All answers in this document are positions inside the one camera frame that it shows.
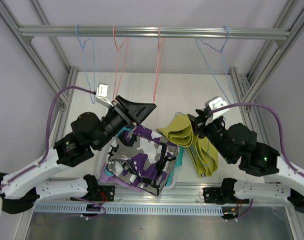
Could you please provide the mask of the olive yellow trousers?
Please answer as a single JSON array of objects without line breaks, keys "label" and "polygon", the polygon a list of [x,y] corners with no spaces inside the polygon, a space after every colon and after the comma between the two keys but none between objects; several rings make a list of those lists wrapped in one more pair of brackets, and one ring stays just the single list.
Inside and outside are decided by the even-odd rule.
[{"label": "olive yellow trousers", "polygon": [[186,114],[178,114],[172,122],[157,131],[171,143],[187,150],[200,178],[211,177],[218,169],[218,151],[208,138],[195,135],[192,123]]}]

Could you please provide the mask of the pink wire hanger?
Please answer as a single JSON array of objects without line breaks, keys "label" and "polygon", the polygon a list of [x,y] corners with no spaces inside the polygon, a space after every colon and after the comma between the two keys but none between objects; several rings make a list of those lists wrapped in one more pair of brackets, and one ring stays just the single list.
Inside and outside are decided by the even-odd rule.
[{"label": "pink wire hanger", "polygon": [[156,95],[157,95],[157,88],[159,82],[159,74],[160,74],[160,65],[163,58],[164,52],[164,43],[165,38],[161,37],[161,27],[158,28],[158,44],[157,44],[157,62],[156,62],[156,73],[155,73],[155,82],[154,82],[154,91],[153,91],[153,103],[155,103]]},{"label": "pink wire hanger", "polygon": [[116,38],[116,25],[113,25],[113,41],[116,48],[116,63],[115,63],[115,74],[114,74],[114,89],[113,89],[113,100],[119,93],[121,81],[124,74],[124,69],[126,66],[129,38],[125,38],[121,44],[118,44]]}]

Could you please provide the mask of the lilac purple trousers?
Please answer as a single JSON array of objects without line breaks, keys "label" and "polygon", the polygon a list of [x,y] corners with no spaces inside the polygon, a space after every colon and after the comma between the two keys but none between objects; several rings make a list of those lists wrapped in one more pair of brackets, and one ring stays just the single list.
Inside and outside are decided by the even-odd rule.
[{"label": "lilac purple trousers", "polygon": [[131,186],[127,183],[124,183],[123,181],[121,181],[120,179],[118,179],[117,177],[113,176],[113,175],[107,175],[104,171],[100,173],[100,178],[99,181],[102,183],[109,183],[109,184],[113,184],[113,185],[120,185],[122,187],[125,187],[127,189],[131,189],[134,190],[136,192],[141,193],[143,190],[135,187],[135,186]]}]

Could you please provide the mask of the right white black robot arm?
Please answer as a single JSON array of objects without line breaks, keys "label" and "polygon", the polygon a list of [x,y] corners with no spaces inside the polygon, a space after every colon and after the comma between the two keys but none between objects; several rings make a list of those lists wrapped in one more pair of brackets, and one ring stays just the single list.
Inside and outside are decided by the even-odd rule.
[{"label": "right white black robot arm", "polygon": [[257,134],[242,123],[225,128],[222,116],[213,118],[209,107],[198,109],[198,116],[188,115],[193,132],[207,138],[228,164],[254,177],[268,176],[271,183],[252,183],[224,178],[221,187],[203,191],[205,201],[223,205],[244,200],[260,199],[289,203],[304,214],[304,170],[286,160],[285,155],[257,141]]}]

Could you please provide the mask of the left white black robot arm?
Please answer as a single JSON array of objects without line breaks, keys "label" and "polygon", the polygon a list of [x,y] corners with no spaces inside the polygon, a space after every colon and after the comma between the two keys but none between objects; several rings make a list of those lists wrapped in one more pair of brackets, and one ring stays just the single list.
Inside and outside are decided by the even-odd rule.
[{"label": "left white black robot arm", "polygon": [[154,103],[132,102],[118,95],[114,103],[108,103],[105,116],[82,113],[71,123],[71,133],[38,160],[11,174],[0,172],[1,210],[19,214],[41,201],[95,200],[101,188],[94,175],[65,181],[52,181],[50,177],[93,158],[93,152],[102,150],[122,128],[140,125],[155,109]]}]

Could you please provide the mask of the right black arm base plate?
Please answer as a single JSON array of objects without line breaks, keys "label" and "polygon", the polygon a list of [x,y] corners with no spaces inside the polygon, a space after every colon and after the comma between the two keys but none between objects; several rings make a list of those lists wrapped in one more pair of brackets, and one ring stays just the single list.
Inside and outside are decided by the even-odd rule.
[{"label": "right black arm base plate", "polygon": [[235,191],[226,190],[222,187],[205,187],[203,188],[204,201],[207,204],[249,204],[250,200],[240,199],[234,195]]}]

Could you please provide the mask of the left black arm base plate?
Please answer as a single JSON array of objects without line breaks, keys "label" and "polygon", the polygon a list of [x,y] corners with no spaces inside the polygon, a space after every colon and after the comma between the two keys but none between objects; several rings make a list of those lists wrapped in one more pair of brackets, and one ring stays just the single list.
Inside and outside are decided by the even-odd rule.
[{"label": "left black arm base plate", "polygon": [[115,186],[98,185],[87,188],[88,193],[82,199],[93,202],[113,202],[115,196]]}]

